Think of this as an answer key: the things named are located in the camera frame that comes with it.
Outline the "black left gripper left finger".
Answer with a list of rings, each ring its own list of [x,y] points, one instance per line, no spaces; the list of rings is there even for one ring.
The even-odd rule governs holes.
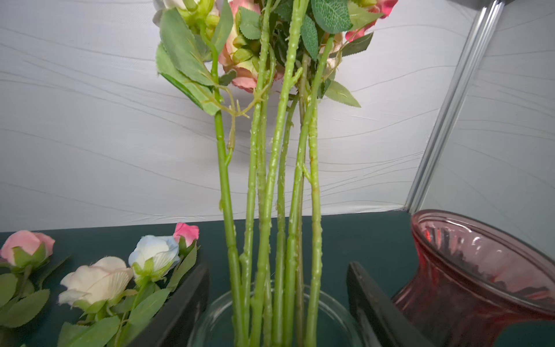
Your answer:
[[[208,307],[210,272],[198,265],[130,346],[187,346]]]

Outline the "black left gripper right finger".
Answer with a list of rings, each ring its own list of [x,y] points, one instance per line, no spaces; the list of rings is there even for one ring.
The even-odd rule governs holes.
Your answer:
[[[349,263],[346,283],[349,311],[357,321],[365,346],[432,345],[395,307],[361,263]]]

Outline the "clear glass vase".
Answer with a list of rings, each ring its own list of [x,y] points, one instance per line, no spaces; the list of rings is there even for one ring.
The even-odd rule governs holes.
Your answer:
[[[235,329],[231,293],[216,299],[201,316],[189,346],[234,346]],[[317,346],[365,346],[357,321],[329,294],[321,291],[317,313]]]

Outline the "red ribbed glass vase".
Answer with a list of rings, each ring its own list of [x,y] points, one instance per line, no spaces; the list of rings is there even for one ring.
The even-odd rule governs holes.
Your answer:
[[[492,346],[507,327],[554,320],[554,262],[464,215],[423,210],[410,227],[415,277],[394,305],[435,346]]]

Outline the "pink multi-bloom rose stem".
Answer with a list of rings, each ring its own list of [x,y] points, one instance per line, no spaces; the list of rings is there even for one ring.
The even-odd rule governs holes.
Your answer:
[[[262,296],[251,295],[251,280],[264,281],[266,265],[253,265],[254,222],[260,230],[270,228],[271,217],[264,215],[267,194],[266,179],[266,123],[269,92],[276,74],[275,53],[270,45],[272,28],[270,17],[273,1],[232,1],[229,4],[233,25],[224,48],[217,58],[225,71],[236,73],[237,86],[253,93],[254,114],[251,121],[249,179],[244,248],[236,245],[228,164],[233,149],[226,147],[223,118],[215,117],[218,140],[218,168],[221,179],[225,240],[230,270],[235,346],[258,346],[262,331]]]

